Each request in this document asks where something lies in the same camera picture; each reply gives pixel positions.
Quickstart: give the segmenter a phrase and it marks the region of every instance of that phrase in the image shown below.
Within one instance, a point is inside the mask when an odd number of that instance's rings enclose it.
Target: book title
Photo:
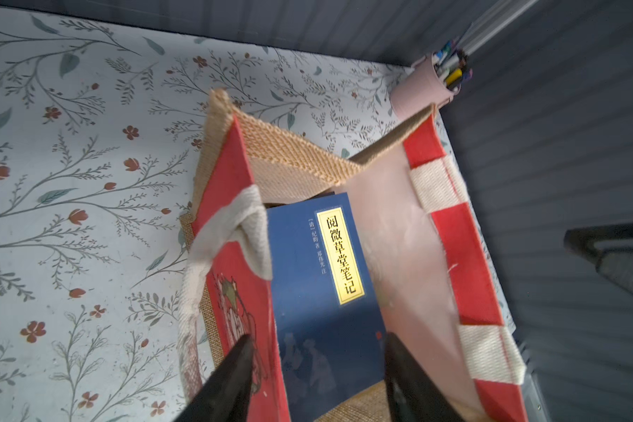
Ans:
[[[365,295],[342,208],[316,214],[340,305]]]

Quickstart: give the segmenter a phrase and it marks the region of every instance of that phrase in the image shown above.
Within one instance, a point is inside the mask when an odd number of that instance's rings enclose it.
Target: book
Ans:
[[[346,193],[267,215],[291,420],[313,421],[383,380],[385,326]]]

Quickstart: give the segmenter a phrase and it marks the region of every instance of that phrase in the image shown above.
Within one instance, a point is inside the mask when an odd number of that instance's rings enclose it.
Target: gray ribbed surface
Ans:
[[[550,417],[633,421],[633,296],[563,249],[633,222],[633,1],[542,0],[441,110]]]
[[[409,65],[495,0],[0,0],[182,34]]]

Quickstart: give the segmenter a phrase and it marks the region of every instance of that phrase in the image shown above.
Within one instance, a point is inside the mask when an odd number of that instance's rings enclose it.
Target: burlap fabric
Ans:
[[[383,138],[345,160],[325,151],[292,132],[262,122],[233,106],[224,90],[212,90],[209,95],[209,112],[204,126],[204,145],[194,178],[192,208],[180,217],[190,248],[194,240],[192,222],[211,173],[225,142],[234,116],[241,126],[244,144],[255,182],[264,203],[294,203],[344,183],[362,172],[387,150],[403,142],[429,116],[436,107],[423,109],[399,124]],[[224,355],[209,292],[205,288],[200,309],[209,335],[211,353],[216,367]],[[453,407],[469,422],[486,422],[490,418],[473,409],[450,401]],[[388,421],[389,409],[383,382],[357,394],[319,418],[319,421]]]

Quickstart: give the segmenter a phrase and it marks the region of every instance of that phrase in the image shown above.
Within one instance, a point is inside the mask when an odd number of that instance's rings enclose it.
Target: desk surface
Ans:
[[[388,92],[406,71],[0,9],[0,420],[171,420],[183,407],[177,216],[212,87],[349,156],[398,123]]]

